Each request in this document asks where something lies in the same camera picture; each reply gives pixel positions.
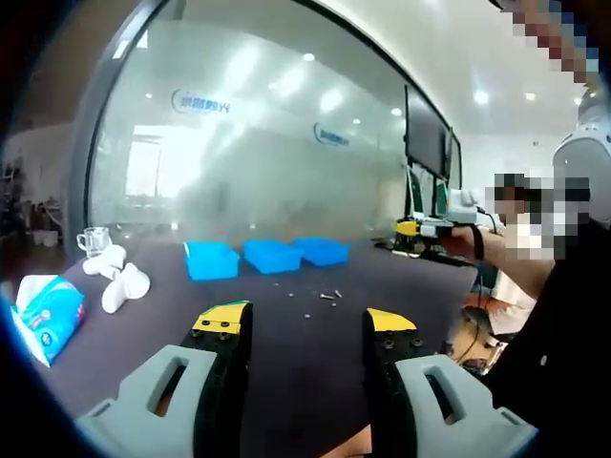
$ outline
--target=blue text logo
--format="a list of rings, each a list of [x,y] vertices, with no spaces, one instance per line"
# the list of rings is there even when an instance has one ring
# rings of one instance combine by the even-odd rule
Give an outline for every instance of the blue text logo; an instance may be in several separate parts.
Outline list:
[[[172,106],[179,113],[229,113],[230,103],[220,102],[208,97],[191,94],[182,89],[172,93]]]
[[[314,137],[319,143],[323,143],[324,145],[348,146],[350,144],[350,140],[347,138],[322,129],[318,122],[314,124]]]

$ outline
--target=ceiling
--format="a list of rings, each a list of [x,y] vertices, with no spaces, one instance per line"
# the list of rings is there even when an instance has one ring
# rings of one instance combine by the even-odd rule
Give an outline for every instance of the ceiling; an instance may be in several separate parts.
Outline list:
[[[126,16],[129,3],[84,2],[41,60],[22,117],[38,120],[36,127],[74,119],[79,95],[96,62],[94,57],[116,30],[119,19]],[[547,52],[527,42],[511,16],[499,13],[487,0],[321,3],[394,56],[459,137],[563,135],[575,125],[574,100],[583,88],[573,83],[571,74],[554,71]],[[204,0],[201,8],[206,9]],[[477,91],[489,95],[487,105],[475,103]],[[536,100],[526,100],[525,93],[535,94]]]
[[[575,126],[583,87],[488,0],[322,3],[392,54],[458,135],[565,135]],[[478,91],[488,105],[474,102]]]

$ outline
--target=blue tray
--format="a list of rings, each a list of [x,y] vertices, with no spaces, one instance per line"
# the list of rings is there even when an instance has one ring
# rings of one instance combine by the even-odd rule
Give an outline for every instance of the blue tray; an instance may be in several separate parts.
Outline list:
[[[304,237],[293,240],[293,244],[304,250],[304,259],[319,267],[348,262],[349,245],[320,237]]]
[[[238,277],[240,255],[221,241],[187,241],[185,261],[191,280],[207,281]]]
[[[275,240],[251,240],[243,245],[244,258],[262,274],[299,270],[302,250]]]

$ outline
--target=dark table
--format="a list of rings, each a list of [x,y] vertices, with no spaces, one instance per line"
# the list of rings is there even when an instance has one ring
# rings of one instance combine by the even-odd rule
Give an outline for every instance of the dark table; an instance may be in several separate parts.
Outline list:
[[[52,368],[35,363],[39,372],[68,412],[81,415],[115,398],[119,382],[158,350],[179,344],[201,311],[250,300],[252,359],[241,438],[248,457],[320,456],[365,427],[363,311],[380,308],[412,320],[433,353],[475,279],[471,267],[362,244],[342,266],[304,263],[298,272],[265,276],[244,262],[234,280],[193,282],[182,245],[126,248],[128,260],[151,278],[149,293],[108,315],[100,298],[109,281],[86,276],[81,262],[72,266],[64,276],[85,294],[87,316]],[[343,295],[336,307],[319,298],[334,290]]]

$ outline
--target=glass wall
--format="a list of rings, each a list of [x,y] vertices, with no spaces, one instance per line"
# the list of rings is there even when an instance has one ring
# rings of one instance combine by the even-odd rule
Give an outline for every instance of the glass wall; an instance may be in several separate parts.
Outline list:
[[[391,232],[406,194],[402,76],[293,2],[177,6],[150,23],[110,95],[90,223],[232,243]]]

